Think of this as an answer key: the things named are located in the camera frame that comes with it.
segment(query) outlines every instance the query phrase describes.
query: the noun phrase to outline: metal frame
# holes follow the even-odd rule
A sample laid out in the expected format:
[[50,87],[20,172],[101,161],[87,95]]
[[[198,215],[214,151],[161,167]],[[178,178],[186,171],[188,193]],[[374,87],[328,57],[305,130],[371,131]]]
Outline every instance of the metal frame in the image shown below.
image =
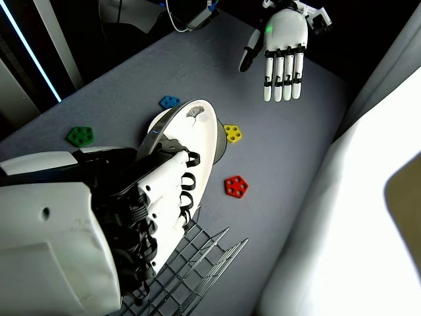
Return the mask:
[[[148,303],[136,306],[126,296],[121,309],[110,316],[191,315],[249,241],[244,239],[224,251],[218,243],[229,229],[211,236],[192,221],[157,277],[148,282],[151,289]],[[142,298],[143,294],[137,290],[134,296]]]

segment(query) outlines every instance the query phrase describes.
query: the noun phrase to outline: white robotic hand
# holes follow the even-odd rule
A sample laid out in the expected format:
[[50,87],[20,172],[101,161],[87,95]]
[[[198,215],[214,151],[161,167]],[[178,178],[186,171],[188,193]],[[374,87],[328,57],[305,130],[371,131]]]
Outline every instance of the white robotic hand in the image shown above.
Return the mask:
[[245,47],[239,71],[246,71],[250,67],[264,38],[264,100],[270,101],[273,82],[276,102],[282,98],[289,101],[291,96],[298,99],[301,94],[304,50],[308,40],[307,23],[315,34],[319,34],[322,30],[329,30],[332,21],[324,8],[317,10],[299,1],[264,0],[263,7],[276,9],[277,12],[265,21],[263,34],[260,30],[253,32]]

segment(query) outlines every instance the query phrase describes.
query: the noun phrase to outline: yellow pentagon block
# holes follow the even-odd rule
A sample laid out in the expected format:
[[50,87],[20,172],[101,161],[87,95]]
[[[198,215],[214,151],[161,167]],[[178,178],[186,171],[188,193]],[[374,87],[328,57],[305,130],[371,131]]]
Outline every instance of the yellow pentagon block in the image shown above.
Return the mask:
[[230,143],[236,143],[243,137],[243,133],[236,125],[224,125],[226,139]]

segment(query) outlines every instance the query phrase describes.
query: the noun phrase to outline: gray table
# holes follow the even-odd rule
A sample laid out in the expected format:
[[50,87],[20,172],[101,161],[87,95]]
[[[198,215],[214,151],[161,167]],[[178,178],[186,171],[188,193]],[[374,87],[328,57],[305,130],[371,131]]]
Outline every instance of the gray table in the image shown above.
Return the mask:
[[[264,58],[237,71],[252,31],[222,13],[202,30],[174,32],[0,143],[0,160],[73,152],[69,130],[92,126],[94,145],[137,147],[167,94],[206,99],[224,124],[240,126],[243,139],[212,170],[199,224],[210,233],[230,226],[222,247],[250,240],[195,315],[251,313],[349,100],[343,81],[306,59],[301,98],[264,102]],[[224,193],[237,174],[250,185],[242,199]]]

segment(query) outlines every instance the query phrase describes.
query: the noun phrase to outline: screw hole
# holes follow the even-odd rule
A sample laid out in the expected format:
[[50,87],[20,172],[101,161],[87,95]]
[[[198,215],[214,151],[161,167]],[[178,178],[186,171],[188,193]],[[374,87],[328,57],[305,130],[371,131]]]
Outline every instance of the screw hole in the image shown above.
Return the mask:
[[41,218],[46,221],[50,217],[50,209],[45,207],[41,212]]

